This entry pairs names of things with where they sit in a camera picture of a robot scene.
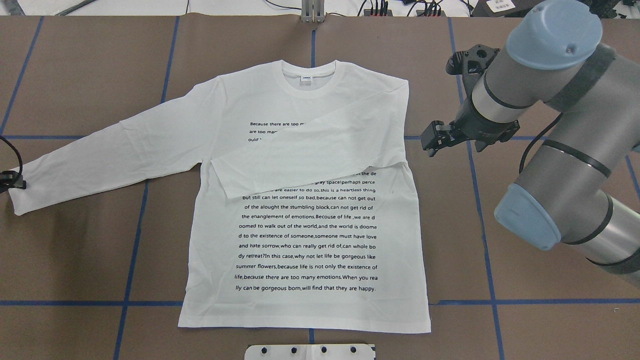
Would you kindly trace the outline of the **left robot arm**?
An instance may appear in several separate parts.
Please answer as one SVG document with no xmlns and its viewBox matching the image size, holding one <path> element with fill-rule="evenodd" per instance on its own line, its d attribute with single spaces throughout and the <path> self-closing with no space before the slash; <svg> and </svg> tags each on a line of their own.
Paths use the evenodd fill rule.
<svg viewBox="0 0 640 360">
<path fill-rule="evenodd" d="M 9 148 L 13 151 L 16 157 L 17 167 L 12 170 L 3 170 L 1 171 L 0 176 L 0 193 L 5 193 L 10 189 L 19 189 L 26 190 L 28 188 L 28 183 L 23 178 L 23 158 L 21 153 L 18 151 L 16 146 L 11 143 L 6 137 L 0 136 L 2 142 L 4 142 Z"/>
</svg>

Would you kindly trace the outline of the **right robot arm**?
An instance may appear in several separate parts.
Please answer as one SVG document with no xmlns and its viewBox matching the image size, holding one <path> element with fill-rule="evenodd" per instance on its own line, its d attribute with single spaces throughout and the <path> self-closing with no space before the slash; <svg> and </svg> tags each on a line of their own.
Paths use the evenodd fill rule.
<svg viewBox="0 0 640 360">
<path fill-rule="evenodd" d="M 601 42 L 602 25 L 576 0 L 546 0 L 528 12 L 505 48 L 476 45 L 453 55 L 466 99 L 454 121 L 433 121 L 422 148 L 474 141 L 478 152 L 508 141 L 541 101 L 558 111 L 530 162 L 519 165 L 494 218 L 533 246 L 581 250 L 604 271 L 639 284 L 639 214 L 602 191 L 639 150 L 639 65 Z"/>
</svg>

